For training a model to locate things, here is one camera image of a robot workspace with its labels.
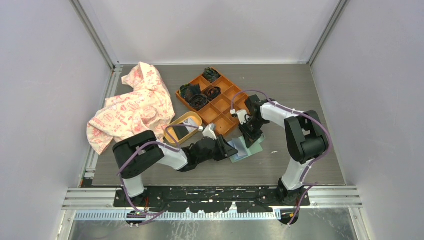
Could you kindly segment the green card holder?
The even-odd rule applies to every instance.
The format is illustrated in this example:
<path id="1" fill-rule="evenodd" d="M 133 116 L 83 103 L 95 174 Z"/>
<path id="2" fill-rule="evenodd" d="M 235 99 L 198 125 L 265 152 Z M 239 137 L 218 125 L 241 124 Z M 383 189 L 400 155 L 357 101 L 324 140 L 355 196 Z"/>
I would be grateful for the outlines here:
<path id="1" fill-rule="evenodd" d="M 238 153 L 230 157 L 230 161 L 232 163 L 239 162 L 241 160 L 244 160 L 246 158 L 249 158 L 257 153 L 260 153 L 263 151 L 263 148 L 261 146 L 261 143 L 266 139 L 264 135 L 262 135 L 251 147 L 246 146 L 246 142 L 243 136 L 238 138 L 233 138 L 231 141 L 229 141 L 229 145 L 233 148 L 235 148 Z"/>

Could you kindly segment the black credit card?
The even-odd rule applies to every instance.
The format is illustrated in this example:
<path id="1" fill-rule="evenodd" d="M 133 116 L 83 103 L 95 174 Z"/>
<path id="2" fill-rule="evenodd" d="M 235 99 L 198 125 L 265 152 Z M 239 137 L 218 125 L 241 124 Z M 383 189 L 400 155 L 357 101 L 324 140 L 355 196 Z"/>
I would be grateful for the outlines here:
<path id="1" fill-rule="evenodd" d="M 174 126 L 172 129 L 174 130 L 178 141 L 181 141 L 184 137 L 190 134 L 190 132 L 188 132 L 188 130 L 186 129 L 186 126 L 184 126 L 183 124 Z"/>

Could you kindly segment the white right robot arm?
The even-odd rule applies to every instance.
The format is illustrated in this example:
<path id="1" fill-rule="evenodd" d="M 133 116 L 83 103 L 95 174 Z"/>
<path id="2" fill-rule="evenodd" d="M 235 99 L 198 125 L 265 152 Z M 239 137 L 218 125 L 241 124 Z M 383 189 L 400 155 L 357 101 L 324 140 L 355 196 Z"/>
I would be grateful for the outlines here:
<path id="1" fill-rule="evenodd" d="M 329 133 L 313 110 L 298 111 L 257 95 L 249 96 L 245 106 L 246 110 L 232 109 L 230 113 L 239 120 L 247 148 L 262 137 L 265 124 L 274 123 L 285 130 L 290 161 L 278 180 L 276 198 L 283 205 L 291 205 L 302 194 L 312 165 L 331 148 Z"/>

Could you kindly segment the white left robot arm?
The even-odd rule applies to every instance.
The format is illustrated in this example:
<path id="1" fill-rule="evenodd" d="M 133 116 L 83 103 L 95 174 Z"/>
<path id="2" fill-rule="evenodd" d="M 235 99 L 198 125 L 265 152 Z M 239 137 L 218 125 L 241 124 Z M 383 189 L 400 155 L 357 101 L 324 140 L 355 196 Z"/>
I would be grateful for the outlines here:
<path id="1" fill-rule="evenodd" d="M 219 162 L 239 152 L 212 129 L 204 129 L 202 135 L 198 142 L 182 148 L 157 141 L 151 130 L 115 144 L 112 151 L 126 200 L 135 207 L 145 202 L 142 174 L 155 164 L 171 167 L 178 172 L 189 172 L 201 163 L 209 160 Z"/>

